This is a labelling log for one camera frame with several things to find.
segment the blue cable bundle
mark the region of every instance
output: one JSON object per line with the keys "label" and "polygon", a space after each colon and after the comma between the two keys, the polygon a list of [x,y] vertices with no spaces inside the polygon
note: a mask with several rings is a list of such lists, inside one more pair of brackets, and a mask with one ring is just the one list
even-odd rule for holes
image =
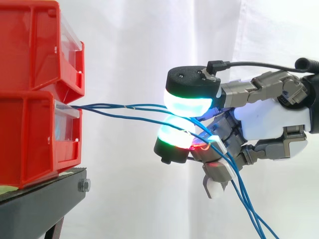
{"label": "blue cable bundle", "polygon": [[[141,120],[141,121],[146,121],[146,122],[151,122],[151,123],[156,123],[156,124],[162,124],[162,125],[167,125],[170,127],[173,127],[175,129],[178,130],[184,130],[182,128],[179,128],[175,125],[166,123],[166,122],[161,122],[161,121],[157,121],[157,120],[153,120],[153,119],[147,119],[147,118],[141,118],[141,117],[129,117],[129,116],[121,116],[121,115],[113,115],[113,114],[108,114],[105,112],[101,112],[98,111],[96,109],[118,109],[118,108],[127,108],[127,109],[133,109],[133,110],[140,110],[140,111],[153,111],[153,112],[160,112],[160,113],[166,113],[166,114],[171,114],[171,112],[169,111],[165,111],[165,110],[157,110],[157,109],[148,109],[148,108],[142,108],[142,107],[158,107],[158,108],[163,108],[166,109],[165,106],[162,105],[155,105],[155,104],[136,104],[136,105],[115,105],[115,104],[91,104],[91,105],[85,105],[85,106],[72,106],[76,109],[83,109],[86,111],[91,111],[94,113],[98,113],[104,116],[109,116],[109,117],[113,117],[113,118],[121,118],[121,119],[128,119],[128,120]],[[209,135],[213,135],[202,123],[200,123],[198,120],[196,120],[195,118],[185,118],[189,121],[191,121],[192,123],[194,123],[196,126],[200,127],[202,130],[204,130],[206,133],[208,133]],[[191,133],[194,137],[202,140],[203,142],[209,144],[209,142],[200,137],[199,135],[195,134],[195,133]],[[228,164],[233,168],[233,170],[235,171],[237,177],[238,177],[238,183],[239,183],[239,188],[240,188],[240,192],[235,184],[235,182],[233,180],[231,180],[231,183],[240,199],[240,201],[242,202],[242,204],[244,205],[245,209],[247,210],[248,216],[254,226],[254,228],[256,229],[259,237],[261,239],[266,239],[266,236],[263,232],[263,229],[260,225],[260,222],[271,232],[271,234],[276,238],[279,239],[279,237],[275,234],[275,232],[267,225],[267,223],[262,220],[262,218],[255,212],[253,205],[250,201],[250,198],[248,196],[247,190],[245,188],[244,182],[239,174],[237,165],[235,163],[234,158],[231,156],[231,154],[228,152],[227,156],[229,158],[227,158],[225,155],[223,155],[216,147],[214,147],[212,144],[210,144],[210,147],[212,147],[222,158],[224,158]]]}

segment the stacked red bins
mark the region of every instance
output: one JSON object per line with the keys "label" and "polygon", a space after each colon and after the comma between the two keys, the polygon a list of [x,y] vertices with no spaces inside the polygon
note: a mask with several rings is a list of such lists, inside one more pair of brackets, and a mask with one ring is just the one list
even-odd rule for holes
{"label": "stacked red bins", "polygon": [[84,45],[55,1],[0,1],[0,185],[23,188],[81,162]]}

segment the green light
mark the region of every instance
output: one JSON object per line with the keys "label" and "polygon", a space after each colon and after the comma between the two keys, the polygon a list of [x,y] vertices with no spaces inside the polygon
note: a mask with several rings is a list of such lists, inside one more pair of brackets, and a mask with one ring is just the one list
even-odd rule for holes
{"label": "green light", "polygon": [[[188,132],[195,133],[195,125],[178,116],[168,116],[164,122],[183,128]],[[158,137],[162,141],[179,148],[190,148],[194,139],[192,135],[167,125],[162,125],[160,127]]]}
{"label": "green light", "polygon": [[199,117],[205,114],[213,99],[186,99],[164,92],[164,103],[169,111],[181,117]]}

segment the white backdrop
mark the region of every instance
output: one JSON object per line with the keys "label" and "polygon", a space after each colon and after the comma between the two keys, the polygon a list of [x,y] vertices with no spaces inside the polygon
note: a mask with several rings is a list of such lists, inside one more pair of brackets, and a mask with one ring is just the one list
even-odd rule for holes
{"label": "white backdrop", "polygon": [[[300,56],[319,58],[315,1],[59,2],[85,43],[86,93],[79,105],[163,104],[167,71],[176,66],[219,59],[292,66]],[[226,82],[263,71],[234,68],[219,77]],[[160,162],[153,153],[158,128],[84,113],[81,166],[88,167],[92,188],[65,217],[61,239],[257,238],[231,186],[209,200],[199,163]],[[260,160],[241,171],[256,211],[280,238],[318,238],[319,140],[308,139],[291,161]]]}

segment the metal bolt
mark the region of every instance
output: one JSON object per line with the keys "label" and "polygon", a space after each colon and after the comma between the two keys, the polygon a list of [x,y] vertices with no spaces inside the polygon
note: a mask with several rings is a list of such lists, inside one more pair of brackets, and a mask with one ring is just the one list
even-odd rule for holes
{"label": "metal bolt", "polygon": [[80,192],[89,192],[91,188],[91,180],[88,178],[81,179],[78,184],[78,189]]}

